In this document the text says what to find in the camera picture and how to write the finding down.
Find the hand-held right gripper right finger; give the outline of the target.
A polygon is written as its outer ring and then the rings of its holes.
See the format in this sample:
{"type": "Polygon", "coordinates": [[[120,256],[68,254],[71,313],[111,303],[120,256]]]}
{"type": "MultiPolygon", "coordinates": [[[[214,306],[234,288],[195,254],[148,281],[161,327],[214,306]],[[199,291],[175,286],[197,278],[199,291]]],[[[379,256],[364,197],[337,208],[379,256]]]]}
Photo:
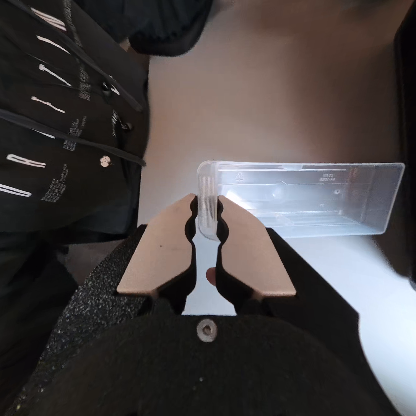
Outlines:
{"type": "Polygon", "coordinates": [[[294,297],[297,291],[266,227],[252,213],[220,195],[228,236],[221,247],[222,266],[252,290],[250,297],[294,297]]]}

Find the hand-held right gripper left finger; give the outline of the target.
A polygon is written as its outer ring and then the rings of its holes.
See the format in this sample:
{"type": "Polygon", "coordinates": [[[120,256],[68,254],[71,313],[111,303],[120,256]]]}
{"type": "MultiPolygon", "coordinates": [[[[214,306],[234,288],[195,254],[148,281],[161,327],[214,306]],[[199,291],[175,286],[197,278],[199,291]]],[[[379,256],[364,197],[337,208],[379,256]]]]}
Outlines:
{"type": "Polygon", "coordinates": [[[197,196],[190,193],[147,224],[117,286],[122,295],[158,297],[195,266],[197,196]]]}

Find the person's black trousers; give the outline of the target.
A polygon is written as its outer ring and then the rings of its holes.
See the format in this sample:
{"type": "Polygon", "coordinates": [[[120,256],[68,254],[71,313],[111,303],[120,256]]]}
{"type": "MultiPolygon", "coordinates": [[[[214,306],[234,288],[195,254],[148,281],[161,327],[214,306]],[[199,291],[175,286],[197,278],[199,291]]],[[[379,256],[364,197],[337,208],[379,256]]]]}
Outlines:
{"type": "Polygon", "coordinates": [[[36,233],[1,232],[0,410],[29,379],[51,331],[78,288],[61,262],[65,246],[36,233]]]}

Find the pale grey desk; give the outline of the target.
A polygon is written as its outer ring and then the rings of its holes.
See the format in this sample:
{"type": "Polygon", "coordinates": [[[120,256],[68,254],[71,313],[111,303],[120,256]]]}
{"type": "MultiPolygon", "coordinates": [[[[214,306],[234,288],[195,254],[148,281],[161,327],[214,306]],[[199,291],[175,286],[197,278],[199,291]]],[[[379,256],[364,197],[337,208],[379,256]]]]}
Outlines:
{"type": "MultiPolygon", "coordinates": [[[[401,161],[393,38],[412,1],[218,1],[189,53],[152,57],[138,223],[188,193],[206,160],[401,161]]],[[[402,194],[375,237],[288,243],[360,314],[364,351],[415,415],[415,291],[402,194]]]]}

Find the clear plastic drawer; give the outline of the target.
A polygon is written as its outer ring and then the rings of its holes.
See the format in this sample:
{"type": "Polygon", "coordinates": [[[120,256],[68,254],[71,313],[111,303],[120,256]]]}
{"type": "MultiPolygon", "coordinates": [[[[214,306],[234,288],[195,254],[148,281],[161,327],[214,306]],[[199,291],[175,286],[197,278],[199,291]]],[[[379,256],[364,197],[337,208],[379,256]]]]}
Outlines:
{"type": "Polygon", "coordinates": [[[388,226],[403,163],[278,164],[205,161],[198,170],[198,227],[218,241],[225,196],[282,238],[372,236],[388,226]]]}

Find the person's black jacket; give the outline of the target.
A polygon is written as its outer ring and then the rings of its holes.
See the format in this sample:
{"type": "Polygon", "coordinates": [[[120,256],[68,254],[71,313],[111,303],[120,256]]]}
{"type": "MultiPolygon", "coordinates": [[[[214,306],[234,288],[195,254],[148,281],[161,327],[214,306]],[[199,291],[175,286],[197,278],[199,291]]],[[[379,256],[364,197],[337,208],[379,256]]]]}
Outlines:
{"type": "Polygon", "coordinates": [[[1,246],[104,242],[136,228],[148,70],[213,1],[1,1],[1,246]]]}

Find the black drawer cabinet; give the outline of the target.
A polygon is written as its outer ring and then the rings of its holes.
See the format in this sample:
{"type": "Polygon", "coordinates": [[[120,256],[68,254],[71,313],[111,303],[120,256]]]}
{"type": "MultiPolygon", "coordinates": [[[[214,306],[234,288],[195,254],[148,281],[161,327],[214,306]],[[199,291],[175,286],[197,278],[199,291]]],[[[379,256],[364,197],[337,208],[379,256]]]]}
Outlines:
{"type": "Polygon", "coordinates": [[[411,260],[409,281],[416,289],[416,2],[412,1],[394,37],[398,94],[398,125],[405,166],[404,193],[408,246],[411,260]]]}

